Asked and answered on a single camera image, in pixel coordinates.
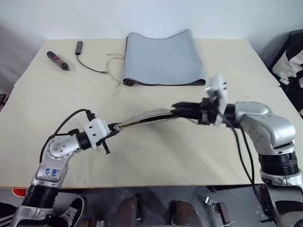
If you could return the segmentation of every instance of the beige tabletop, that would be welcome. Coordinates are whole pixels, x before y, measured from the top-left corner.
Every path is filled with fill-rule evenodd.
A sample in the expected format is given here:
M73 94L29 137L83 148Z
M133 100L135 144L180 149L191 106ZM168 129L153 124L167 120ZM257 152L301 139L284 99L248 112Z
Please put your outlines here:
M98 48L107 47L106 43L117 42L122 49L122 41L92 40L83 45L82 60L91 67L104 70L107 52L100 52L100 63L93 43ZM245 54L250 52L251 65L255 65L249 74L241 73L249 67L239 56L239 68L226 68L228 78L229 102L258 101L267 104L275 114L289 119L296 128L296 150L302 151L303 122L283 91L276 87L275 80L266 70L260 59L246 40L214 41L225 43L226 48L245 43ZM209 43L212 40L199 40L203 59L211 54ZM107 75L90 72L75 61L74 46L76 41L46 41L28 70L16 83L9 101L0 114L1 187L28 187L38 166L42 145L58 125L73 111L88 108L97 117L107 123L120 122L136 114L158 107L167 107L179 101L200 102L206 96L204 87L144 87L123 86L115 94L116 82ZM52 50L69 60L72 71L63 72L46 57ZM221 61L223 53L216 59ZM216 63L204 60L208 73L216 73ZM112 64L115 75L121 75L123 62ZM87 119L85 114L72 118L61 132L79 128L83 130ZM250 169L247 152L241 140L244 162ZM70 168L64 181L64 187L109 187L142 185L222 185L249 183L241 166L233 133L224 125L197 126L185 119L158 122L126 129L117 136L107 140L112 151L106 155L102 147L76 154L70 161ZM258 174L258 155L249 140L256 172L256 182L260 183ZM297 152L302 160L302 152Z

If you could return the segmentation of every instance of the black wire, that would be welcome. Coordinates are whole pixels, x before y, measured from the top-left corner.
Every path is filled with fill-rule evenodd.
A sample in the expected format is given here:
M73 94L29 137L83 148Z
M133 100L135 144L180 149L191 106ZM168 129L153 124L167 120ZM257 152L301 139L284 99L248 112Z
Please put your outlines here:
M254 191L255 196L256 196L258 202L260 203L260 205L262 206L261 199L260 199L259 194L258 194L258 192L257 192L257 189L256 189L256 187L255 187L255 179L254 179L255 174L254 174L254 169L253 169L253 160L252 160L251 152L250 152L250 149L249 149L249 146L248 146L248 143L247 143L245 134L243 135L243 137L245 138L245 139L244 139L244 142L245 142L247 151L248 151L248 153L249 153L250 164L251 164L251 166L252 166L252 178L250 177L250 175L249 175L249 173L248 173L248 171L247 171L247 169L246 169L246 166L245 166L245 164L244 164L244 162L243 162L243 158L242 158L242 154L241 154L241 148L240 148L240 143L239 143L239 137L238 137L238 134L237 134L237 132L236 132L236 130L235 130L235 127L233 126L233 124L232 124L224 115L222 115L219 111L218 111L218 113L219 113L219 115L223 118L224 122L232 129L232 131L233 131L233 133L234 133L234 135L235 135L236 142L237 142L238 153L239 153L239 157L240 157L241 164L242 164L243 169L244 169L244 171L245 171L245 173L246 173L246 176L248 177L248 179L249 179L249 181L250 181L250 183L251 183L251 185L252 185L252 189L253 189L253 191Z
M90 69L90 70L92 70L92 71L94 71L94 72L99 72L99 73L103 73L103 74L108 74L107 71L97 71L97 70L94 70L94 69L92 69L92 68L90 68L90 67L84 65L84 64L79 60L79 55L77 55L77 60L78 60L78 62L79 62L81 65L83 65L84 67L86 67L86 68L88 68L88 69Z
M43 152L44 152L44 149L48 143L49 140L51 140L52 138L54 138L55 136L63 136L63 135L69 135L68 133L64 133L64 134L58 134L58 132L60 131L60 129L76 114L80 113L80 112L83 112L83 111L88 111L87 109L79 109L75 112L73 112L71 115L69 115L60 125L59 127L56 129L56 131L53 133L53 135L51 135L47 141L45 142L45 144L43 145L42 147L42 150L40 152L40 158L39 158L39 163L42 162L42 157L43 157Z

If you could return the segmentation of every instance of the black and white striped cloth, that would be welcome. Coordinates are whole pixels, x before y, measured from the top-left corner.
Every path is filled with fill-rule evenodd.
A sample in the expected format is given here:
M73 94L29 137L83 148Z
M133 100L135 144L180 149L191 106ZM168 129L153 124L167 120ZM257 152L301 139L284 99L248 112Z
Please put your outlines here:
M278 77L287 97L303 117L303 33L288 44L274 64L272 72Z
M9 226L16 212L16 207L0 202L0 227Z

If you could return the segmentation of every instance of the black sneaker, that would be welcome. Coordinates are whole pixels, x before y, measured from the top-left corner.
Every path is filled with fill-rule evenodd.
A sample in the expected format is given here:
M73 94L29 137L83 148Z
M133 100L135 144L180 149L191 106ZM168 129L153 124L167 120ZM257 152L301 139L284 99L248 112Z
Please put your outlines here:
M75 227L78 221L81 219L84 206L84 198L77 197L60 217L66 220L68 227Z

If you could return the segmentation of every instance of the floor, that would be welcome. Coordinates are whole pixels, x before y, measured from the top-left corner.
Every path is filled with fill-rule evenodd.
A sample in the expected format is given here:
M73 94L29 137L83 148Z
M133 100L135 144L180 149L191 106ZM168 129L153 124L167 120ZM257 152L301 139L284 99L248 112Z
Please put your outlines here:
M163 187L127 187L85 189L81 193L87 201L84 218L96 218L107 221L118 205L127 197L140 194L143 197L144 222L142 226L164 225L167 223L169 204L172 200L190 202L198 212L203 227L220 227L220 214L204 205L201 200L209 196L216 202L225 202L231 221L236 227L274 227L273 223L260 223L266 219L254 197L251 187L211 192L203 186L163 186ZM59 193L55 211L64 212L72 200L73 193ZM14 196L10 189L0 189L0 202L19 205L21 199Z

